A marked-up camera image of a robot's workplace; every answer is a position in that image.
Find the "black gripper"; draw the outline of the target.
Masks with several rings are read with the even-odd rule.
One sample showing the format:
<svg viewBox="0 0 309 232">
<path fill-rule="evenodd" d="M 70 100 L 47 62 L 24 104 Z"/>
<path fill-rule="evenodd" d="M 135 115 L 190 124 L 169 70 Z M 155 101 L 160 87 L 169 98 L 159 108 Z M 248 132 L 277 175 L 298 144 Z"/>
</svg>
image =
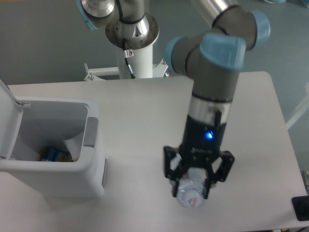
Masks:
<svg viewBox="0 0 309 232">
<path fill-rule="evenodd" d="M 208 199 L 210 189 L 218 181 L 224 182 L 235 161 L 230 151 L 221 151 L 226 123 L 207 124 L 187 117 L 183 141 L 180 147 L 163 147 L 163 172 L 172 186 L 175 198 L 184 198 L 191 187 L 190 167 L 204 167 L 204 199 Z M 212 163 L 218 158 L 221 163 L 213 171 Z"/>
</svg>

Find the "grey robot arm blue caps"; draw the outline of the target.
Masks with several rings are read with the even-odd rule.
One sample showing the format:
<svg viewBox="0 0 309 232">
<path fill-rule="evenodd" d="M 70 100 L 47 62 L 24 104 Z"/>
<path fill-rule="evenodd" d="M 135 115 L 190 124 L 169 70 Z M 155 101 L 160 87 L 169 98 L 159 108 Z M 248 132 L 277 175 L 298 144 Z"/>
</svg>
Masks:
<svg viewBox="0 0 309 232">
<path fill-rule="evenodd" d="M 267 16 L 246 12 L 235 0 L 196 0 L 194 5 L 211 29 L 193 38 L 174 38 L 164 56 L 170 69 L 194 82 L 183 140 L 179 147 L 163 148 L 164 175 L 173 197 L 183 205 L 207 199 L 210 189 L 226 180 L 235 158 L 220 146 L 244 55 L 270 36 Z M 109 41 L 120 50 L 121 78 L 152 77 L 151 62 L 133 61 L 159 35 L 144 1 L 79 0 L 77 6 L 86 26 L 104 27 Z"/>
</svg>

